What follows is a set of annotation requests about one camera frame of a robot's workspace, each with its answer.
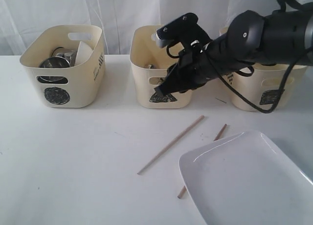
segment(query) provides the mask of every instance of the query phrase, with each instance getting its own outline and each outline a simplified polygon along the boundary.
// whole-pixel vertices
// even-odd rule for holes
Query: cream plastic bin
[[[227,28],[220,30],[220,35],[227,32]],[[243,77],[236,73],[229,73],[224,79],[245,98],[262,109],[269,109],[277,97],[277,90],[288,65],[263,66],[254,64],[254,74]],[[284,93],[277,108],[284,107],[289,101],[295,86],[300,83],[307,66],[294,66],[285,85]],[[248,68],[241,70],[250,73]],[[231,102],[239,109],[255,111],[249,104],[235,95],[227,87]]]
[[[154,90],[154,87],[158,86],[161,79],[166,76],[167,68],[178,61],[170,58],[166,49],[159,48],[151,39],[151,35],[160,27],[161,25],[144,26],[134,33],[130,58],[137,100],[146,108],[182,108],[189,104],[191,91],[183,94],[176,92],[162,97]],[[177,44],[170,51],[173,55],[177,55],[182,49],[182,45]],[[148,65],[154,65],[156,68],[147,68]]]
[[[83,64],[68,68],[40,68],[39,64],[51,56],[57,47],[77,50],[79,38],[89,34],[87,43],[93,52]],[[102,29],[94,25],[59,25],[47,29],[20,58],[41,101],[49,107],[80,108],[90,104],[96,97],[105,71]],[[40,76],[62,76],[66,84],[41,83]]]

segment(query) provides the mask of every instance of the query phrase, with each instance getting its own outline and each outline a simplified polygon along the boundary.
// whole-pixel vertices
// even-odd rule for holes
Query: white backdrop
[[[313,0],[298,0],[301,3]],[[187,12],[211,38],[246,10],[261,15],[278,9],[276,0],[0,0],[0,55],[20,55],[47,28],[93,24],[105,31],[107,54],[128,54],[134,31],[168,23]]]

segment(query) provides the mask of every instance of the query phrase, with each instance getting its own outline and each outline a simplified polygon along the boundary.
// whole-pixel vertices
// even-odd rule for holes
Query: white plate
[[[313,225],[313,182],[261,132],[190,151],[179,168],[208,225]]]

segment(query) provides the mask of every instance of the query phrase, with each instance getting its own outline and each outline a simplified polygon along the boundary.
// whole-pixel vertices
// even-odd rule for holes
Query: chopstick
[[[226,126],[227,126],[227,124],[225,124],[225,125],[221,128],[220,132],[217,134],[217,136],[215,137],[215,139],[213,140],[213,142],[221,138],[221,136],[222,136],[222,134],[223,134],[223,132],[224,132]],[[180,193],[178,194],[178,196],[177,196],[178,199],[181,199],[181,198],[183,197],[183,195],[185,194],[186,191],[187,191],[187,188],[186,188],[186,186],[184,186],[184,187],[181,189],[181,191],[180,191]]]
[[[140,175],[144,172],[150,165],[152,165],[162,154],[169,150],[178,140],[180,140],[188,131],[194,128],[199,122],[204,119],[204,116],[201,115],[197,120],[195,120],[190,126],[188,126],[184,131],[182,131],[177,137],[175,137],[168,145],[166,145],[151,161],[149,161],[139,172]]]

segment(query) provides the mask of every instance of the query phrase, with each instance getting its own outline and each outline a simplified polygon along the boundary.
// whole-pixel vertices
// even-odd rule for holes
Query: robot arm
[[[237,72],[242,76],[251,76],[254,71],[251,65],[254,63],[313,66],[313,8],[312,5],[304,9],[305,5],[300,6],[302,8],[295,6],[300,8],[296,11],[278,10],[266,17],[246,11],[233,20],[227,33],[215,40],[211,40],[197,25],[198,17],[193,13],[165,25],[156,32],[156,43],[159,47],[167,46],[168,55],[179,58],[179,61],[168,68],[168,75],[155,88],[156,92],[167,95],[194,90],[215,78],[220,78],[227,85],[223,75]],[[182,43],[184,50],[173,56],[169,49],[177,43]],[[286,72],[286,80],[291,66]],[[239,71],[245,67],[251,73]],[[277,104],[283,93],[283,80]],[[270,110],[263,110],[241,97],[232,87],[229,88],[263,113],[270,113],[277,106],[275,104]]]

